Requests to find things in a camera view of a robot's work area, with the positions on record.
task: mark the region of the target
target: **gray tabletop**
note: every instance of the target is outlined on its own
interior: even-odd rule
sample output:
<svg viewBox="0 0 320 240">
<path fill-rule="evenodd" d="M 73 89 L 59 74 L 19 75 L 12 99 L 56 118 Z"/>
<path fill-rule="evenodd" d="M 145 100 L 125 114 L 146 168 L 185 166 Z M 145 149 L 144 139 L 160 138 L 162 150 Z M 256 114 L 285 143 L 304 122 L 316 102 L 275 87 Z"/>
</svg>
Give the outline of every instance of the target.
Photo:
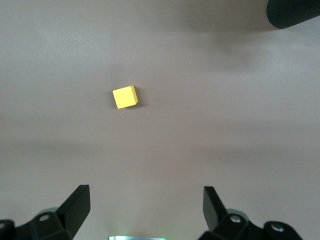
<svg viewBox="0 0 320 240">
<path fill-rule="evenodd" d="M 276 30 L 266 4 L 2 1 L 0 219 L 89 184 L 76 240 L 196 240 L 214 186 L 259 227 L 318 239 L 320 19 Z"/>
</svg>

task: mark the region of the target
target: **yellow block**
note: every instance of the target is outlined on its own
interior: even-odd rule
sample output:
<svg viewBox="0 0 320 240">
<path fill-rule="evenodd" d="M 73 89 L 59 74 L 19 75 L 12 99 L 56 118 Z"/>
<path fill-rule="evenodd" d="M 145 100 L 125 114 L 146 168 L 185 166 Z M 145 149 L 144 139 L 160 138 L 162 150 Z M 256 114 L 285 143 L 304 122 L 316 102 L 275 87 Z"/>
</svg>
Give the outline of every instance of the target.
<svg viewBox="0 0 320 240">
<path fill-rule="evenodd" d="M 130 107 L 138 103 L 135 86 L 133 85 L 116 89 L 112 92 L 118 109 Z"/>
</svg>

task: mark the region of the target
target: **bolt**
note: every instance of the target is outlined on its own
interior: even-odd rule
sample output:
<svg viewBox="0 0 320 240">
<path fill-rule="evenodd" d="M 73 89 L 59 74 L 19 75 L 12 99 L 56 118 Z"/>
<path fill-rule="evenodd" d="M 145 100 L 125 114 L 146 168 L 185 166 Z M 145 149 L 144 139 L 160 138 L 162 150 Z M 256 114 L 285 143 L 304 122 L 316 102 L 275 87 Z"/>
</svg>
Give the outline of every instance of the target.
<svg viewBox="0 0 320 240">
<path fill-rule="evenodd" d="M 271 224 L 271 228 L 276 232 L 280 232 L 280 233 L 282 233 L 285 230 L 279 223 Z"/>
<path fill-rule="evenodd" d="M 237 215 L 232 215 L 232 216 L 230 217 L 230 219 L 231 219 L 232 222 L 234 222 L 234 223 L 236 223 L 236 224 L 241 223 L 241 218 L 238 217 Z"/>
<path fill-rule="evenodd" d="M 40 222 L 44 222 L 44 221 L 46 221 L 46 220 L 48 220 L 48 219 L 49 219 L 49 215 L 46 214 L 46 215 L 41 216 L 41 217 L 39 218 L 39 221 L 40 221 Z"/>
</svg>

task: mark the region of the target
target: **light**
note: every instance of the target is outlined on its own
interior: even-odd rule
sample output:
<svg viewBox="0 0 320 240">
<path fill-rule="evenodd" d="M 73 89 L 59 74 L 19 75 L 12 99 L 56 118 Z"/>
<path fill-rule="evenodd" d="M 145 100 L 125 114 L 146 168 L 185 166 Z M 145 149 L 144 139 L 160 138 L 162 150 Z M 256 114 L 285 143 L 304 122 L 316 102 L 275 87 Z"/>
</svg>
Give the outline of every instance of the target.
<svg viewBox="0 0 320 240">
<path fill-rule="evenodd" d="M 166 239 L 155 238 L 155 237 L 110 236 L 108 240 L 166 240 Z"/>
</svg>

